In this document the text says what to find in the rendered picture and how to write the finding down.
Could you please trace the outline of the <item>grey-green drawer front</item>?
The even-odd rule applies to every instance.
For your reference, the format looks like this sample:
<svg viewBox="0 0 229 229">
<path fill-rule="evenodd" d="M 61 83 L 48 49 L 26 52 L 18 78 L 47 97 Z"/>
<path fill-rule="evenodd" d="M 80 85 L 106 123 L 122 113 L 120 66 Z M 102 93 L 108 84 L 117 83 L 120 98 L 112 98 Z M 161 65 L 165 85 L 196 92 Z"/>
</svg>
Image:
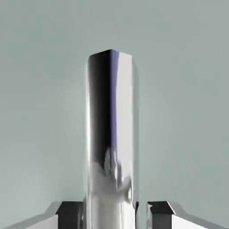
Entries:
<svg viewBox="0 0 229 229">
<path fill-rule="evenodd" d="M 0 229 L 84 195 L 85 64 L 139 76 L 139 225 L 170 200 L 229 228 L 229 0 L 0 0 Z"/>
</svg>

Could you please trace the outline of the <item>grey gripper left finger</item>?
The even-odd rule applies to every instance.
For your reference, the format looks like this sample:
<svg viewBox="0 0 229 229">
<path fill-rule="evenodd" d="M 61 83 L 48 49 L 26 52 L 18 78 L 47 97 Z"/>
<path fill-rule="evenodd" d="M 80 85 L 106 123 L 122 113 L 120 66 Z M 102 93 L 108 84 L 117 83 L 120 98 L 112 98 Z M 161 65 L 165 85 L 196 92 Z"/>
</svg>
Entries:
<svg viewBox="0 0 229 229">
<path fill-rule="evenodd" d="M 2 229 L 85 229 L 82 201 L 55 201 L 47 210 Z"/>
</svg>

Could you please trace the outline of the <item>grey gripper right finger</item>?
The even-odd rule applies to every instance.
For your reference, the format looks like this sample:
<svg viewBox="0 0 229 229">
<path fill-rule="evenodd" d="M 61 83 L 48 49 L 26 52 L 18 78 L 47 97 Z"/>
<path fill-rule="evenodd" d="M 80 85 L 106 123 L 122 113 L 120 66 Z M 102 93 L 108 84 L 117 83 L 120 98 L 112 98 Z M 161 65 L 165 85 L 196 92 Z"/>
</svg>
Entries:
<svg viewBox="0 0 229 229">
<path fill-rule="evenodd" d="M 147 202 L 147 229 L 229 229 L 188 214 L 172 201 Z"/>
</svg>

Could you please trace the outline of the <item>shiny metal drawer handle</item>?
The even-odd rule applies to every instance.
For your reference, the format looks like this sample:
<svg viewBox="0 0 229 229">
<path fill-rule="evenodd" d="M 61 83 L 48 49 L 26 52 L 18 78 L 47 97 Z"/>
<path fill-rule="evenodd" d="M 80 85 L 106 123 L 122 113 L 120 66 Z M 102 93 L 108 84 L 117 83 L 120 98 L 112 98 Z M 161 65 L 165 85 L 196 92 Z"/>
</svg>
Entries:
<svg viewBox="0 0 229 229">
<path fill-rule="evenodd" d="M 139 83 L 130 54 L 86 64 L 85 229 L 138 229 Z"/>
</svg>

